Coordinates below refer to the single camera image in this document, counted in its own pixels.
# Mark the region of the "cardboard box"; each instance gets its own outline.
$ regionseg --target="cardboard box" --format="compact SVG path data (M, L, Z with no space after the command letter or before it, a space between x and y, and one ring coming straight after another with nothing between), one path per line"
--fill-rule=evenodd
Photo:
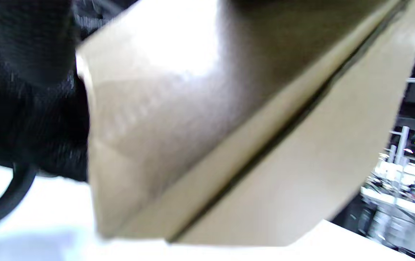
M369 174L414 61L415 0L141 0L78 51L98 231L291 243Z

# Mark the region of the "white table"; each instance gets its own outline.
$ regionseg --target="white table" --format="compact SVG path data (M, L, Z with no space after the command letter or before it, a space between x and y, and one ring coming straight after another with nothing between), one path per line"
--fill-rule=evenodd
M0 167L0 184L10 170ZM20 206L0 222L3 260L412 260L328 221L282 248L168 245L154 241L104 241L94 233L88 185L37 177Z
M374 190L370 190L367 188L360 188L360 192L362 193L363 196L366 196L370 198L371 200L374 200L380 203L388 203L388 204L394 203L394 197L388 194L383 194L383 193L380 194ZM408 211L412 214L415 214L415 203L407 201L402 198L398 198L397 205L399 208L405 211Z

